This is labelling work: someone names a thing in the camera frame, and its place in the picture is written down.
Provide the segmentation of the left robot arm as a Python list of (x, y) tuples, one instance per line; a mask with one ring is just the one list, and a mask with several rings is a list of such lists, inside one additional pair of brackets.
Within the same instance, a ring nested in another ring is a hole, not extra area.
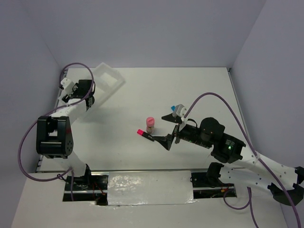
[(67, 174), (67, 181), (84, 190), (92, 186), (93, 177), (89, 166), (81, 161), (73, 150), (71, 126), (94, 104), (93, 87), (91, 79), (74, 83), (64, 78), (60, 86), (62, 92), (58, 98), (63, 107), (37, 120), (37, 153), (52, 159), (64, 170), (71, 169)]

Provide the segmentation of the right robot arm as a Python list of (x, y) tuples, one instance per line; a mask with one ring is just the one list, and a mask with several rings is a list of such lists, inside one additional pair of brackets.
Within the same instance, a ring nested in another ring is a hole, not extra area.
[(192, 182), (198, 184), (204, 180), (212, 187), (244, 184), (270, 193), (275, 201), (288, 206), (303, 200), (302, 167), (288, 167), (253, 152), (243, 141), (226, 134), (225, 126), (212, 117), (196, 125), (183, 124), (179, 117), (171, 114), (162, 119), (176, 123), (171, 134), (154, 136), (166, 150), (180, 141), (212, 150), (210, 155), (215, 162), (210, 163), (203, 178), (196, 174)]

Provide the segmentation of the pink glitter jar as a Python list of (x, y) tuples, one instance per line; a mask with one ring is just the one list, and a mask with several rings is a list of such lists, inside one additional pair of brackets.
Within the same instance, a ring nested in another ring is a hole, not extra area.
[(148, 117), (146, 119), (146, 131), (149, 134), (152, 134), (154, 131), (155, 119), (153, 117)]

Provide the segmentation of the white three-compartment plastic tray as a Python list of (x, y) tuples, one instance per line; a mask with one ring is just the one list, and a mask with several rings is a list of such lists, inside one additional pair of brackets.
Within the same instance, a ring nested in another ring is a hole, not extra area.
[(107, 65), (101, 63), (92, 70), (95, 82), (95, 102), (81, 117), (80, 121), (84, 121), (91, 114), (98, 111), (98, 109), (113, 96), (124, 84), (125, 78), (121, 73)]

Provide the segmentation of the pink highlighter marker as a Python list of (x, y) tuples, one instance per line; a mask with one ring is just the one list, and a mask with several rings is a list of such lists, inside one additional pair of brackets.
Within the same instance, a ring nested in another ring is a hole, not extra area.
[(145, 131), (143, 131), (141, 129), (138, 129), (137, 134), (140, 135), (140, 136), (142, 136), (142, 137), (144, 137), (144, 138), (146, 138), (146, 139), (148, 139), (148, 140), (150, 140), (150, 141), (152, 141), (152, 142), (155, 141), (155, 139), (153, 138), (152, 135), (150, 135), (149, 133), (147, 133), (147, 132), (145, 132)]

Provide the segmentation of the silver foil cover plate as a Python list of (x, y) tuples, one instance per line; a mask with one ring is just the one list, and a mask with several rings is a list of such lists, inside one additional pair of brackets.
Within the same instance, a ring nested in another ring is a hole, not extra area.
[(195, 202), (190, 171), (111, 172), (110, 206), (177, 205)]

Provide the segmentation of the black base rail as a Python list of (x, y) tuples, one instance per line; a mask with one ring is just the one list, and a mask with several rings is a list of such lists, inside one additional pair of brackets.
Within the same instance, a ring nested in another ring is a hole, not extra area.
[(178, 205), (237, 196), (233, 184), (211, 184), (206, 174), (206, 171), (94, 173), (87, 187), (66, 182), (62, 201), (89, 201), (98, 206)]

